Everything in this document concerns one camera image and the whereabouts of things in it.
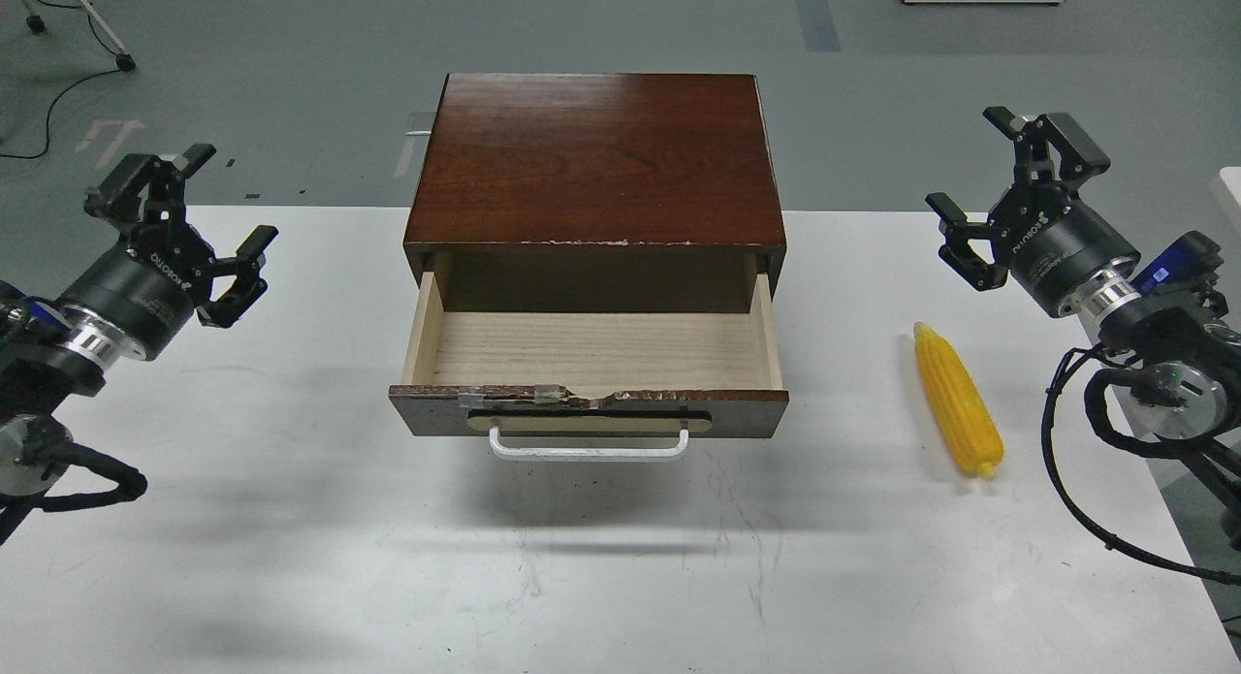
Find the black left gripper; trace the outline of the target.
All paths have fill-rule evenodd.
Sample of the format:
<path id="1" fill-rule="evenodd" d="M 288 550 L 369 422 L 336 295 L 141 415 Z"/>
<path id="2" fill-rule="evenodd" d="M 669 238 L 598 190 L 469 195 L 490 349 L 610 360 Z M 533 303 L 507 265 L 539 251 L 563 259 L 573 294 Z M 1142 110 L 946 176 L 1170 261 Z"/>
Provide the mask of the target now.
<path id="1" fill-rule="evenodd" d="M 87 189 L 84 213 L 130 232 L 56 302 L 110 321 L 137 343 L 139 360 L 156 359 L 196 307 L 200 324 L 230 329 L 268 288 L 261 268 L 278 228 L 257 226 L 235 257 L 213 259 L 212 246 L 187 223 L 182 189 L 213 153 L 212 144 L 192 144 L 172 156 L 129 153 Z M 212 299 L 213 281 L 222 277 L 232 285 Z"/>

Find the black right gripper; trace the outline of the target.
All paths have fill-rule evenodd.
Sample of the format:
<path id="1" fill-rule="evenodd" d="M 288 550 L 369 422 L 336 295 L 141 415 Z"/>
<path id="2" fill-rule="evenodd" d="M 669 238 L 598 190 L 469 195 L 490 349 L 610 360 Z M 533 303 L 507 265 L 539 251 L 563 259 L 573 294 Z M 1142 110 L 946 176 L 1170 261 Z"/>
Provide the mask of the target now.
<path id="1" fill-rule="evenodd" d="M 1001 288 L 1011 273 L 1047 317 L 1067 317 L 1069 297 L 1095 273 L 1116 268 L 1131 276 L 1140 258 L 1080 197 L 1082 184 L 1107 171 L 1111 158 L 1066 112 L 1028 118 L 988 107 L 983 115 L 1011 142 L 1011 184 L 984 222 L 970 222 L 948 194 L 927 194 L 944 237 L 937 254 L 975 290 Z M 997 262 L 980 258 L 972 241 L 999 241 Z"/>

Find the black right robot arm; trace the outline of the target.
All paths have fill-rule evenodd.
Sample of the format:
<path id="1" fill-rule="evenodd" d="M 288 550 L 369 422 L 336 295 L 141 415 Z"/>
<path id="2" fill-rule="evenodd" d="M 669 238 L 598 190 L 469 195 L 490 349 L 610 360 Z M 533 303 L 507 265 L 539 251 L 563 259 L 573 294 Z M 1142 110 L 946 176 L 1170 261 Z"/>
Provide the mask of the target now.
<path id="1" fill-rule="evenodd" d="M 1222 501 L 1222 530 L 1237 547 L 1239 454 L 1220 436 L 1239 427 L 1239 334 L 1216 290 L 1219 246 L 1190 231 L 1140 268 L 1139 251 L 1081 199 L 1082 184 L 1111 163 L 1071 115 L 983 114 L 1011 142 L 1011 186 L 980 222 L 947 194 L 928 194 L 944 236 L 939 258 L 975 290 L 1015 277 L 1046 315 L 1087 317 L 1104 356 L 1131 355 L 1087 384 L 1095 434 L 1191 470 Z"/>

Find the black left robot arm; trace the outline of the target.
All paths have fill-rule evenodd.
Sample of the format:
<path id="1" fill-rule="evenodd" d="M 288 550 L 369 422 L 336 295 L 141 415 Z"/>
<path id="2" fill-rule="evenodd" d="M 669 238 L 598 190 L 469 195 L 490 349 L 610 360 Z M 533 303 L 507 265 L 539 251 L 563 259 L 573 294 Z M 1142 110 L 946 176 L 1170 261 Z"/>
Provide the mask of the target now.
<path id="1" fill-rule="evenodd" d="M 96 396 L 119 359 L 151 361 L 189 321 L 227 329 L 267 290 L 261 278 L 276 228 L 258 226 L 217 257 L 189 223 L 182 187 L 213 156 L 124 156 L 84 200 L 118 241 L 53 299 L 2 284 L 2 536 L 31 511 L 77 511 L 146 492 L 137 467 L 81 446 L 55 418 L 69 396 Z"/>

